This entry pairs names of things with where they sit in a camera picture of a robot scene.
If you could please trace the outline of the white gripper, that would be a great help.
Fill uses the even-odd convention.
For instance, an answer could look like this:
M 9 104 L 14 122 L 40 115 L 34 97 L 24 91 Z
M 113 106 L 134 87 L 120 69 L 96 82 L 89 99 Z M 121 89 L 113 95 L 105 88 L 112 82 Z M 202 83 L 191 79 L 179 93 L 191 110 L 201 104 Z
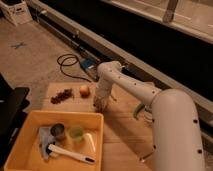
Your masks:
M 94 106 L 102 106 L 103 110 L 107 107 L 108 105 L 108 100 L 109 100 L 109 93 L 107 91 L 100 91 L 96 90 L 95 91 L 95 96 L 94 96 Z

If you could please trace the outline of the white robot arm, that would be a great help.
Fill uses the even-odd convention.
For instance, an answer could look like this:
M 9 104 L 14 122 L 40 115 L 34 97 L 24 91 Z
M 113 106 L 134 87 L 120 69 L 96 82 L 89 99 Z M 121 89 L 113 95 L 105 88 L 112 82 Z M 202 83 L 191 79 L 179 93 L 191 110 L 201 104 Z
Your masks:
M 205 171 L 198 112 L 193 99 L 179 89 L 161 90 L 122 73 L 118 61 L 97 68 L 95 110 L 105 110 L 117 84 L 151 108 L 155 171 Z

